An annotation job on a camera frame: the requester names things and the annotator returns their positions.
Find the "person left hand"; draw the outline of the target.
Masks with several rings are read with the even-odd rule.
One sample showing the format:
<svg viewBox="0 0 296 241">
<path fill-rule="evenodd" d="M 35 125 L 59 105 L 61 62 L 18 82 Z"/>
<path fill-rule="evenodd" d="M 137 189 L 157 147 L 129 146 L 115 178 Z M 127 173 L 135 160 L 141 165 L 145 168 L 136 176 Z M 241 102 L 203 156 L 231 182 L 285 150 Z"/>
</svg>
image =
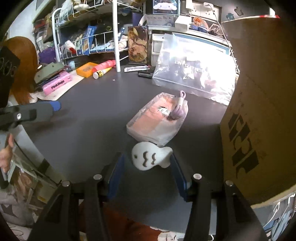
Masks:
<svg viewBox="0 0 296 241">
<path fill-rule="evenodd" d="M 4 173 L 10 169 L 10 162 L 13 157 L 14 137 L 10 133 L 8 138 L 8 145 L 0 152 L 0 165 Z"/>
</svg>

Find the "patterned grey sleeve forearm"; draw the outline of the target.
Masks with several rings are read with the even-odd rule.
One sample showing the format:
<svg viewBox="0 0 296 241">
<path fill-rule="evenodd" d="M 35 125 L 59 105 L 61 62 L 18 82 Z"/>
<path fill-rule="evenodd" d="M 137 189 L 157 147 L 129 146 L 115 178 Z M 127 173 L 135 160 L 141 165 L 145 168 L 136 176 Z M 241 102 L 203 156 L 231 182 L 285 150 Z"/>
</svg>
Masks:
<svg viewBox="0 0 296 241">
<path fill-rule="evenodd" d="M 1 189 L 1 214 L 6 222 L 14 225 L 31 227 L 34 224 L 32 212 L 18 198 L 15 187 L 10 184 Z"/>
</svg>

